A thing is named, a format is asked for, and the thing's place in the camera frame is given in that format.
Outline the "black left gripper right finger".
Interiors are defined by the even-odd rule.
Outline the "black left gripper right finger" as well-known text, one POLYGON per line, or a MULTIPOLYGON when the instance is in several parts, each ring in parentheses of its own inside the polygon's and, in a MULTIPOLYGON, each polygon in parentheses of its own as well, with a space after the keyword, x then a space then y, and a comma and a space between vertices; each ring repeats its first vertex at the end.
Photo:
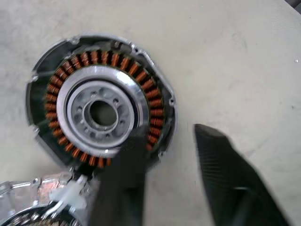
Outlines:
POLYGON ((194 125, 201 178, 215 226, 290 226, 254 168, 221 131, 194 125))

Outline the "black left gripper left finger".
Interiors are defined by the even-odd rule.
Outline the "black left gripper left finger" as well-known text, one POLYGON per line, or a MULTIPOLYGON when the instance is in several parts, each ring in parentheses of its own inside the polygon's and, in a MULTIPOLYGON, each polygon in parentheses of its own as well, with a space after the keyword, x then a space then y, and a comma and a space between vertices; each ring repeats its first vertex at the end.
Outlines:
POLYGON ((147 129, 134 129, 101 175, 90 226, 143 226, 147 129))

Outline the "motor housing with copper windings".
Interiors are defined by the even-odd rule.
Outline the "motor housing with copper windings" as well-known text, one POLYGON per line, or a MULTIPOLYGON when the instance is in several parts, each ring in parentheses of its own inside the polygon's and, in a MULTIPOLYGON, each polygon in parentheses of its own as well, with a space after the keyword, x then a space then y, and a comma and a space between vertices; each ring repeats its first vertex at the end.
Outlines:
POLYGON ((113 35, 62 40, 37 61, 26 85, 27 120, 40 145, 82 173, 111 164, 132 130, 146 126, 149 164, 177 127, 175 94, 149 54, 113 35))

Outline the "silver motor lid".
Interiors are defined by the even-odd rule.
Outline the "silver motor lid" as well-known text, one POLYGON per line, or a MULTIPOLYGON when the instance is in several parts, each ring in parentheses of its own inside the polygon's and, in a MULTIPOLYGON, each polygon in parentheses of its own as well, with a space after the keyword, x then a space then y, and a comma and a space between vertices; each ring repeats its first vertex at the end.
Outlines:
POLYGON ((0 226, 87 226, 93 182, 71 171, 0 184, 0 226))

